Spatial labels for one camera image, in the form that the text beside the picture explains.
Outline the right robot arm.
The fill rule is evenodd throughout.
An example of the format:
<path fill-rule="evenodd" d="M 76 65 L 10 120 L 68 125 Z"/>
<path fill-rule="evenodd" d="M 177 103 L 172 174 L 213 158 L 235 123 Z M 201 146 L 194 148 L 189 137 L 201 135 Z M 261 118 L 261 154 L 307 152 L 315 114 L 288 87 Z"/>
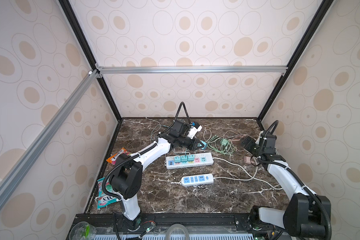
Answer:
<path fill-rule="evenodd" d="M 250 136 L 242 139 L 242 146 L 250 153 L 252 165 L 268 171 L 290 202 L 284 211 L 253 206 L 249 221 L 253 228 L 269 224 L 301 240 L 329 240 L 332 237 L 331 202 L 311 190 L 278 154 L 274 134 L 278 125 L 279 121 L 274 121 L 257 140 Z"/>

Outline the teal charger plug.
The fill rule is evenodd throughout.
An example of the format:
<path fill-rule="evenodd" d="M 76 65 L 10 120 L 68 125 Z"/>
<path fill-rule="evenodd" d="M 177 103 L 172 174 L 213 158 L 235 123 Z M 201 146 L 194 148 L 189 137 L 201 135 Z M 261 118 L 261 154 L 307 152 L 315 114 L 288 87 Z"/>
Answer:
<path fill-rule="evenodd" d="M 175 164 L 179 164 L 179 163 L 181 163 L 181 157 L 180 156 L 175 156 L 174 157 L 174 162 L 175 162 Z"/>

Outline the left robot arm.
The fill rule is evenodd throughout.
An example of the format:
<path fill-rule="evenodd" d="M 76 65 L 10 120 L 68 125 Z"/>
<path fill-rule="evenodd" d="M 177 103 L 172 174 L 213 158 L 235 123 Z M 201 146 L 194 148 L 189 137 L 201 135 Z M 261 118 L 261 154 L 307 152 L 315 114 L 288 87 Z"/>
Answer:
<path fill-rule="evenodd" d="M 156 140 L 144 149 L 131 155 L 121 154 L 99 189 L 105 195 L 121 201 L 123 216 L 134 221 L 141 213 L 137 193 L 141 188 L 143 171 L 175 148 L 185 148 L 191 152 L 204 148 L 205 144 L 196 138 L 201 129 L 199 123 L 191 121 L 185 103 L 181 102 L 172 124 L 158 133 Z"/>

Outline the white multicolour power strip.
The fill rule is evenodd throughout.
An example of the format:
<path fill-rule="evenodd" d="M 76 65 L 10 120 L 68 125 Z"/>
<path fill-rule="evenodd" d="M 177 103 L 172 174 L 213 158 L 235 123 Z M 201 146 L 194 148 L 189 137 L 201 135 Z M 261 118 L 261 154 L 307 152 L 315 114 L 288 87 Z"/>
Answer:
<path fill-rule="evenodd" d="M 214 164 L 211 153 L 186 154 L 166 157 L 168 170 L 210 166 Z"/>

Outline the white blue power strip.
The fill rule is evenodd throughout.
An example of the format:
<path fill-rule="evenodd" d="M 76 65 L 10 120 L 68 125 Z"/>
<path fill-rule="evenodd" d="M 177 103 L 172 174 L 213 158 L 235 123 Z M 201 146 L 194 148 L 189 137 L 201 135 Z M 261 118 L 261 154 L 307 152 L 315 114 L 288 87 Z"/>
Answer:
<path fill-rule="evenodd" d="M 182 177 L 181 185 L 184 187 L 208 185 L 214 183 L 214 177 L 212 174 L 202 174 L 194 176 Z"/>

